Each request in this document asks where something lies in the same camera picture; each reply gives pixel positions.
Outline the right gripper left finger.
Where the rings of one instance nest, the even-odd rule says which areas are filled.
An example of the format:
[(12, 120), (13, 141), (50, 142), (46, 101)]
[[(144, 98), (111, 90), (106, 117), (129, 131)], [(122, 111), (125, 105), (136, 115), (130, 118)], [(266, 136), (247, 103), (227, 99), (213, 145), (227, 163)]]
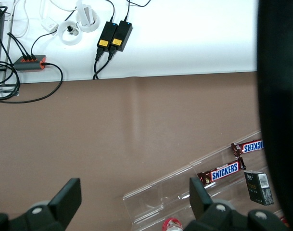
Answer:
[(14, 219), (0, 213), (0, 231), (64, 231), (81, 202), (80, 179), (71, 178), (51, 200), (34, 204)]

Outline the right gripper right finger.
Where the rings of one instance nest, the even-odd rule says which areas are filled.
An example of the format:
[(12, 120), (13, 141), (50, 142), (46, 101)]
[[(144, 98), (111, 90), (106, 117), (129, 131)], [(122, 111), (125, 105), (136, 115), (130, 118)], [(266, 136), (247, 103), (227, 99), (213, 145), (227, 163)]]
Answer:
[(190, 205), (195, 220), (186, 231), (288, 231), (289, 228), (273, 213), (253, 209), (242, 215), (232, 209), (226, 201), (214, 202), (202, 182), (189, 180)]

